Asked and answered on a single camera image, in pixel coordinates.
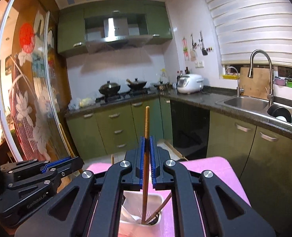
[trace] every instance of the stovetop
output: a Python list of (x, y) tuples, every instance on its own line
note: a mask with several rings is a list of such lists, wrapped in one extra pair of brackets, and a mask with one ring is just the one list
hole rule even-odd
[(149, 94), (155, 94), (156, 91), (150, 90), (149, 88), (143, 88), (142, 90), (138, 91), (128, 91), (128, 92), (121, 92), (118, 93), (117, 95), (113, 96), (102, 96), (99, 98), (96, 98), (95, 102), (100, 103), (100, 105), (106, 105), (106, 104), (111, 104), (111, 103), (116, 103), (122, 100), (128, 100), (130, 98), (136, 97), (136, 96), (146, 96)]

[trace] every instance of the faucet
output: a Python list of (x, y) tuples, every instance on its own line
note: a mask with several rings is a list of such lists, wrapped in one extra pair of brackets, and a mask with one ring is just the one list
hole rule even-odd
[(238, 75), (238, 70), (235, 67), (228, 67), (225, 71), (225, 73), (227, 73), (228, 69), (234, 69), (237, 72), (237, 97), (240, 96), (240, 93), (244, 91), (244, 89), (239, 89), (239, 75)]
[(255, 50), (251, 54), (251, 57), (250, 57), (250, 68), (249, 68), (249, 71), (248, 71), (248, 77), (249, 78), (253, 78), (253, 59), (254, 59), (254, 57), (255, 57), (255, 55), (257, 53), (263, 54), (264, 56), (266, 56), (266, 58), (269, 61), (269, 68), (270, 68), (270, 93), (268, 93), (267, 99), (269, 100), (269, 106), (271, 106), (273, 104), (273, 69), (272, 69), (271, 59), (270, 59), (269, 55), (265, 51), (263, 51), (263, 50)]

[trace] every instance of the roller blind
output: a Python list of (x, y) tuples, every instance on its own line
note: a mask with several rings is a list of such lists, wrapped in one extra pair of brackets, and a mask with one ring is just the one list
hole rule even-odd
[[(292, 67), (292, 4), (289, 0), (206, 0), (221, 50), (222, 64), (249, 64), (256, 49), (273, 64)], [(267, 64), (256, 55), (257, 64)]]

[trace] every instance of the wall socket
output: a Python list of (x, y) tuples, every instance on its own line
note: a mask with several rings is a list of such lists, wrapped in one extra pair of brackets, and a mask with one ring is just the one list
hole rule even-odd
[(203, 61), (196, 61), (195, 63), (195, 68), (204, 68), (204, 62)]

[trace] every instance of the granite countertop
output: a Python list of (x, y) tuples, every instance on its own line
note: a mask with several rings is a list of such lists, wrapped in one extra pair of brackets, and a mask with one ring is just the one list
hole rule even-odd
[(158, 96), (163, 96), (169, 98), (170, 100), (184, 102), (189, 105), (193, 105), (196, 107), (200, 107), (203, 109), (207, 109), (210, 111), (214, 111), (232, 118), (239, 119), (241, 121), (245, 121), (247, 123), (263, 127), (267, 130), (270, 130), (274, 133), (280, 134), (287, 138), (292, 139), (292, 126), (285, 125), (283, 122), (277, 122), (272, 119), (267, 119), (265, 117), (252, 114), (250, 112), (241, 111), (235, 108), (229, 108), (220, 104), (216, 104), (216, 102), (224, 100), (229, 96), (235, 96), (236, 90), (228, 90), (221, 88), (204, 88), (203, 92), (193, 93), (193, 94), (180, 94), (177, 93), (176, 90), (169, 90), (164, 92), (157, 92), (155, 94), (149, 94), (146, 96), (137, 96), (131, 99), (122, 100), (112, 104), (95, 104), (92, 106), (88, 106), (85, 108), (81, 108), (74, 111), (67, 111), (65, 114), (66, 118), (74, 118), (79, 117), (84, 114), (103, 111), (105, 109), (113, 108), (118, 106), (119, 104), (127, 104), (134, 103), (143, 100), (153, 99)]

